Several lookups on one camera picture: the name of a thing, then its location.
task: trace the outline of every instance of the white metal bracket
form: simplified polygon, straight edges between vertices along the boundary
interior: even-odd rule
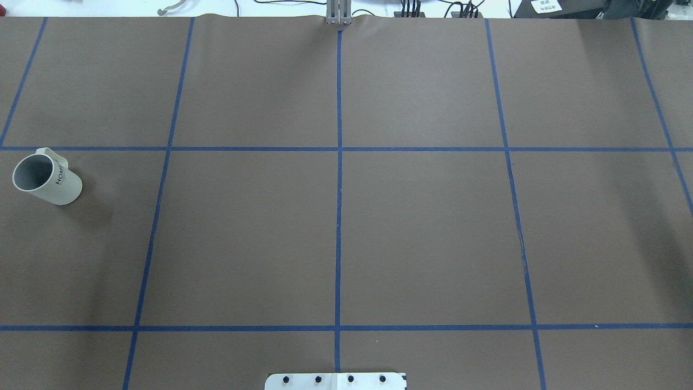
[[[351,0],[326,0],[327,24],[351,24]]]
[[[265,390],[406,390],[404,373],[272,374]]]

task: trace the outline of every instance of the white label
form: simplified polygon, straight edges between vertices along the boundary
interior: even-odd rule
[[[559,0],[533,0],[532,7],[534,7],[534,10],[538,14],[563,10],[561,4],[559,4]]]

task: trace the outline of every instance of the mug handle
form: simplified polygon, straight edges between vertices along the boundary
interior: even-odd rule
[[[51,148],[38,148],[36,149],[36,154],[44,154],[49,156],[50,158],[54,159],[55,161],[58,162],[58,164],[62,165],[65,168],[68,168],[67,166],[67,159],[62,157],[61,155],[58,155],[56,152],[52,151]]]

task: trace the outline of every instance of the mug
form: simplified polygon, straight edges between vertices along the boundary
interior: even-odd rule
[[[17,164],[12,183],[54,205],[72,203],[82,192],[82,179],[67,169],[67,160],[50,148],[36,149]]]

